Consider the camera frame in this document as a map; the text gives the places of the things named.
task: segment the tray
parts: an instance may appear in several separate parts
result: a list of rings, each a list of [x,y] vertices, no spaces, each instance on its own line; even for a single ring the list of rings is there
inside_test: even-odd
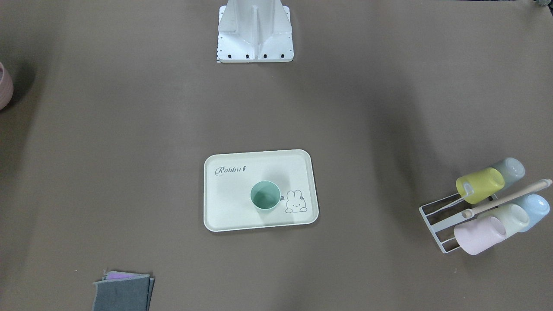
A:
[[[261,210],[251,201],[252,187],[276,184],[280,201]],[[204,224],[213,232],[305,225],[319,216],[309,154],[300,149],[215,154],[204,164]]]

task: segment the metal stand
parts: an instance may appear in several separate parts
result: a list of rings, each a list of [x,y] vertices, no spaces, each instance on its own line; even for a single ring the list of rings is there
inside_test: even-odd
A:
[[[419,212],[442,253],[449,253],[459,248],[459,244],[453,235],[453,228],[457,224],[523,195],[545,189],[551,184],[553,184],[551,179],[542,179],[502,198],[498,198],[496,194],[493,194],[488,202],[476,206],[464,201],[463,197],[456,193],[419,207]]]
[[[229,0],[219,9],[217,61],[279,63],[294,59],[290,9],[280,0]]]

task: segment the mint green cup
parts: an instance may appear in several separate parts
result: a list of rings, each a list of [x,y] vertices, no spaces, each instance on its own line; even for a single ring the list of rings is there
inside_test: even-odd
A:
[[[261,210],[270,210],[280,201],[280,189],[274,183],[264,180],[256,183],[250,192],[253,205]]]

